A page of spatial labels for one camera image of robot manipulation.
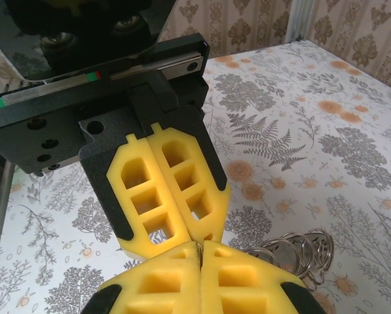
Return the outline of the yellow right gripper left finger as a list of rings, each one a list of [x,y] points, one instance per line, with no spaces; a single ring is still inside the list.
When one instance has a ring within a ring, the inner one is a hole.
[[[201,249],[186,242],[104,282],[87,313],[201,312]]]

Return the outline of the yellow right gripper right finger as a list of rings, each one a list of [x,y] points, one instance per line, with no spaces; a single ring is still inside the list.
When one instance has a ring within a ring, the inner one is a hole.
[[[200,278],[202,313],[319,312],[319,303],[292,273],[215,241],[205,241]]]

